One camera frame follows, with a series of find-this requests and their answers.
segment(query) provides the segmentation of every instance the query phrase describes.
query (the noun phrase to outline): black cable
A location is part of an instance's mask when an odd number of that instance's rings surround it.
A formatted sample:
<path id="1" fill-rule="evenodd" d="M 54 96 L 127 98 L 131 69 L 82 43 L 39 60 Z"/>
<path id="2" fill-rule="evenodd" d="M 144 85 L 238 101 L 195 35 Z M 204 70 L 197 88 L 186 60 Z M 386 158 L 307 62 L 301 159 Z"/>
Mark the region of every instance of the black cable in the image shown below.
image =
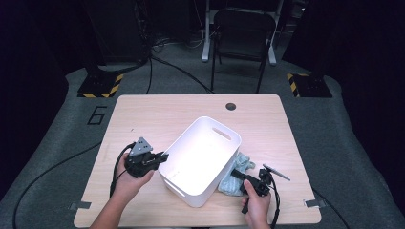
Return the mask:
<path id="1" fill-rule="evenodd" d="M 204 32 L 203 32 L 203 23 L 202 23 L 202 20 L 200 18 L 200 15 L 199 15 L 199 10 L 197 9 L 196 0 L 194 0 L 193 2 L 194 2 L 194 9 L 196 10 L 196 14 L 197 14 L 197 19 L 199 20 L 199 23 L 200 23 L 200 28 L 201 28 L 201 32 L 202 32 L 202 38 L 200 39 L 199 44 L 196 45 L 196 46 L 190 47 L 190 46 L 186 45 L 186 47 L 189 48 L 189 49 L 195 49 L 195 48 L 199 47 L 200 44 L 203 43 L 203 34 L 204 34 Z"/>
<path id="2" fill-rule="evenodd" d="M 149 90 L 151 89 L 151 85 L 152 85 L 152 59 L 151 57 L 149 57 L 149 62 L 151 63 L 151 72 L 149 74 L 149 86 L 148 86 L 148 90 L 146 91 L 145 94 L 149 94 Z"/>
<path id="3" fill-rule="evenodd" d="M 184 73 L 185 75 L 187 75 L 188 77 L 190 77 L 191 79 L 193 79 L 194 81 L 196 81 L 198 84 L 200 84 L 200 85 L 205 89 L 205 91 L 206 91 L 208 94 L 214 94 L 214 92 L 212 92 L 209 88 L 207 88 L 205 85 L 203 85 L 203 83 L 202 83 L 198 78 L 196 78 L 196 77 L 195 77 L 194 75 L 192 75 L 191 73 L 185 71 L 184 69 L 179 68 L 179 67 L 177 67 L 177 66 L 175 66 L 175 65 L 173 65 L 173 64 L 170 64 L 170 63 L 167 62 L 167 61 L 164 61 L 164 60 L 162 60 L 162 59 L 159 59 L 159 58 L 155 57 L 154 55 L 152 55 L 152 59 L 154 59 L 154 60 L 160 62 L 161 64 L 165 64 L 165 65 L 168 65 L 168 66 L 170 66 L 170 67 L 173 67 L 173 68 L 179 70 L 180 72 Z"/>
<path id="4" fill-rule="evenodd" d="M 268 173 L 270 177 L 270 183 L 273 183 L 272 189 L 274 190 L 274 196 L 276 198 L 276 211 L 274 212 L 273 221 L 270 224 L 270 229 L 274 229 L 276 227 L 277 219 L 280 214 L 280 195 L 277 192 L 276 182 L 274 181 L 273 175 Z"/>
<path id="5" fill-rule="evenodd" d="M 313 187 L 311 187 L 311 188 L 314 193 L 316 193 L 319 197 L 321 197 L 330 206 L 330 208 L 333 209 L 333 211 L 337 214 L 337 216 L 340 217 L 340 219 L 343 221 L 346 228 L 350 229 L 351 227 L 348 225 L 348 223 L 345 221 L 345 219 L 343 219 L 342 215 L 340 215 L 340 213 L 337 211 L 337 209 L 324 196 L 322 196 L 318 191 L 316 191 L 316 189 L 314 189 Z"/>
<path id="6" fill-rule="evenodd" d="M 134 148 L 135 144 L 137 144 L 137 143 L 136 143 L 136 142 L 133 142 L 133 143 L 127 145 L 127 146 L 121 151 L 121 153 L 119 154 L 119 156 L 118 156 L 118 158 L 117 158 L 116 165 L 114 166 L 114 171 L 113 171 L 113 181 L 111 181 L 111 185 L 110 185 L 110 197 L 113 195 L 113 192 L 114 192 L 114 190 L 116 189 L 117 180 L 118 180 L 119 177 L 123 174 L 123 172 L 122 172 L 122 174 L 120 174 L 120 175 L 116 178 L 116 172 L 117 172 L 117 168 L 118 168 L 118 165 L 119 165 L 119 161 L 121 160 L 122 155 L 125 153 L 125 151 L 128 150 L 128 149 Z"/>
<path id="7" fill-rule="evenodd" d="M 165 44 L 167 44 L 170 40 L 171 38 L 169 37 L 156 38 L 155 43 L 152 46 L 152 50 L 157 53 L 161 52 Z"/>
<path id="8" fill-rule="evenodd" d="M 80 153 L 78 153 L 78 154 L 75 154 L 75 155 L 73 155 L 73 156 L 70 156 L 70 157 L 68 157 L 68 158 L 66 158 L 66 159 L 64 159 L 64 160 L 62 160 L 62 161 L 60 161 L 59 163 L 55 164 L 53 167 L 49 168 L 48 170 L 46 170 L 45 172 L 43 172 L 42 174 L 40 174 L 38 177 L 36 177 L 36 178 L 27 186 L 27 188 L 23 191 L 23 193 L 21 194 L 20 198 L 19 198 L 18 201 L 17 201 L 17 204 L 16 204 L 15 207 L 14 207 L 14 212 L 13 212 L 13 214 L 12 214 L 12 228 L 14 228 L 14 229 L 17 228 L 16 217 L 17 217 L 18 206 L 20 205 L 21 200 L 22 200 L 23 197 L 26 195 L 26 193 L 27 193 L 28 190 L 31 188 L 31 186 L 33 186 L 33 185 L 36 183 L 37 180 L 39 180 L 41 177 L 43 177 L 44 175 L 46 175 L 47 173 L 49 173 L 52 169 L 56 168 L 57 166 L 59 166 L 59 165 L 65 163 L 65 162 L 68 161 L 68 160 L 71 160 L 71 159 L 73 159 L 73 158 L 75 158 L 75 157 L 77 157 L 77 156 L 83 155 L 83 154 L 85 154 L 85 153 L 87 153 L 87 152 L 93 150 L 95 147 L 97 147 L 97 146 L 100 145 L 100 144 L 101 144 L 101 141 L 98 142 L 96 145 L 91 146 L 91 147 L 89 147 L 88 149 L 86 149 L 86 150 L 84 150 L 84 151 L 82 151 L 82 152 L 80 152 Z"/>

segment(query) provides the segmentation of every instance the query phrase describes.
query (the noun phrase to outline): cloth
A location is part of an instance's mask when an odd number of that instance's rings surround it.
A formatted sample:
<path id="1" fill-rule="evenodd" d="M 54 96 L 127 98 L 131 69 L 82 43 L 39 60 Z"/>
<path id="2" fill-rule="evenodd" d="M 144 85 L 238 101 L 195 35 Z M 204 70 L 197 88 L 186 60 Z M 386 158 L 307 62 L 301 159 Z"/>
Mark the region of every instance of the cloth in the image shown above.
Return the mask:
<path id="1" fill-rule="evenodd" d="M 242 196 L 243 193 L 241 192 L 240 188 L 243 181 L 232 176 L 231 173 L 234 169 L 236 169 L 244 174 L 247 169 L 253 169 L 255 166 L 255 163 L 250 161 L 249 156 L 246 156 L 239 152 L 238 155 L 235 157 L 232 166 L 226 172 L 224 178 L 218 185 L 218 191 L 229 196 Z"/>

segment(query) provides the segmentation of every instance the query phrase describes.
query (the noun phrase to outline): wooden table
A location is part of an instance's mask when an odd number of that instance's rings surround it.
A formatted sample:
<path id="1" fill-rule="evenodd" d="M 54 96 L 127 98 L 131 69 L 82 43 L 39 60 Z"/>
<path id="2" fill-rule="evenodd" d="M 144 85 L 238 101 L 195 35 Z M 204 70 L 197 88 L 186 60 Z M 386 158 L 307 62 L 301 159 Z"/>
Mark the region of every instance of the wooden table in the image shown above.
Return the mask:
<path id="1" fill-rule="evenodd" d="M 225 105 L 234 103 L 229 111 Z M 240 152 L 256 163 L 248 174 L 257 177 L 262 164 L 291 179 L 273 176 L 281 198 L 278 224 L 317 223 L 319 209 L 308 208 L 304 199 L 314 199 L 304 164 L 280 98 L 275 94 L 177 94 L 123 95 L 117 100 L 100 146 L 82 201 L 90 209 L 78 209 L 75 226 L 88 227 L 109 198 L 117 156 L 129 143 L 143 136 L 154 148 L 165 151 L 191 123 L 209 116 L 237 132 Z M 246 225 L 241 213 L 242 197 L 216 191 L 201 208 L 192 208 L 168 190 L 155 172 L 122 214 L 122 227 L 202 227 Z M 271 222 L 275 199 L 268 212 Z"/>

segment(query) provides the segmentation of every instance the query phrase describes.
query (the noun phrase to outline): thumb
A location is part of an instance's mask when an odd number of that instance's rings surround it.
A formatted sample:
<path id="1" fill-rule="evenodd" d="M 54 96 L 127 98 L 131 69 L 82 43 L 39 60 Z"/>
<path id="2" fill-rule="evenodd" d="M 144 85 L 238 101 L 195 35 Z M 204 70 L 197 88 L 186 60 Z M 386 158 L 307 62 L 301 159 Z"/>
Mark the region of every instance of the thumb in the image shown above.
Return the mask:
<path id="1" fill-rule="evenodd" d="M 128 156 L 128 153 L 123 154 L 120 161 L 125 161 Z"/>
<path id="2" fill-rule="evenodd" d="M 248 179 L 244 180 L 244 187 L 247 190 L 247 194 L 249 195 L 250 198 L 253 196 L 257 196 L 257 193 L 254 190 L 252 183 L 250 183 Z"/>
<path id="3" fill-rule="evenodd" d="M 145 176 L 141 178 L 142 184 L 145 184 L 151 180 L 153 174 L 155 173 L 154 170 L 150 170 Z"/>

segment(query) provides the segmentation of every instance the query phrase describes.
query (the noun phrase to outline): black chair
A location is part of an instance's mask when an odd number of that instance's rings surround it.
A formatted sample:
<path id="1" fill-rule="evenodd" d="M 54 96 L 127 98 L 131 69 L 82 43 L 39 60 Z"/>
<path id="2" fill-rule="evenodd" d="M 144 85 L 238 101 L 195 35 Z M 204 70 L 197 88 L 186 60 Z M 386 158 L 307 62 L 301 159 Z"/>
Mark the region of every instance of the black chair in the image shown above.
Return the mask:
<path id="1" fill-rule="evenodd" d="M 218 55 L 220 64 L 222 56 L 260 62 L 257 94 L 276 29 L 274 19 L 263 11 L 225 8 L 215 14 L 214 29 L 211 90 L 214 89 L 215 59 Z"/>

